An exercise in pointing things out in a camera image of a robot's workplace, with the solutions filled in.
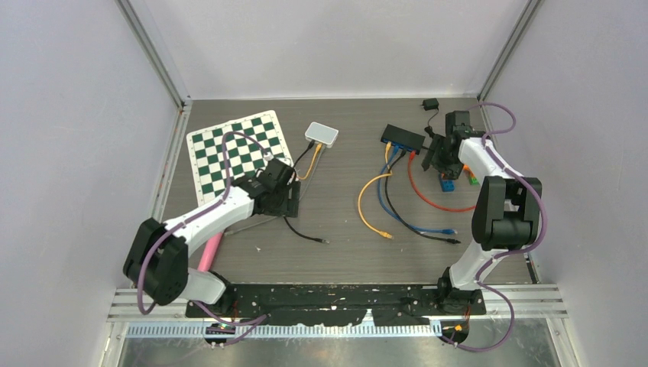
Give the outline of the black network switch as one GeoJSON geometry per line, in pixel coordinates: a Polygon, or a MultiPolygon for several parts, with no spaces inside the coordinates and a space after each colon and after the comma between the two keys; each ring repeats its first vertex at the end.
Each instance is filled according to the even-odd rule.
{"type": "Polygon", "coordinates": [[[408,152],[419,154],[423,149],[425,137],[423,135],[411,132],[404,128],[387,124],[380,141],[382,143],[391,143],[392,146],[403,148],[408,152]]]}

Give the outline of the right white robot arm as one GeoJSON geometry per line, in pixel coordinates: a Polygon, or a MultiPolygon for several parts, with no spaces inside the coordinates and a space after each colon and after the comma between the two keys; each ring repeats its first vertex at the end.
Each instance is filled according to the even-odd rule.
{"type": "Polygon", "coordinates": [[[468,167],[480,185],[471,220],[472,241],[437,282],[436,303],[445,313],[475,305],[482,281],[505,256],[533,244],[540,227],[542,184],[524,178],[497,153],[486,132],[474,129],[468,111],[445,116],[445,135],[435,134],[423,168],[456,180],[468,167]]]}

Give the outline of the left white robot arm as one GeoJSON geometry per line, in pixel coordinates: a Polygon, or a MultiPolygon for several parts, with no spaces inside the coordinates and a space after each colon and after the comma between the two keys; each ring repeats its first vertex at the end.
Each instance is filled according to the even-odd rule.
{"type": "Polygon", "coordinates": [[[191,255],[215,235],[252,216],[295,217],[300,182],[294,167],[272,158],[254,174],[229,177],[225,189],[211,202],[160,222],[140,224],[125,259],[123,273],[133,281],[140,311],[144,297],[165,306],[176,299],[205,304],[217,317],[228,315],[234,296],[223,278],[189,266],[191,255]]]}

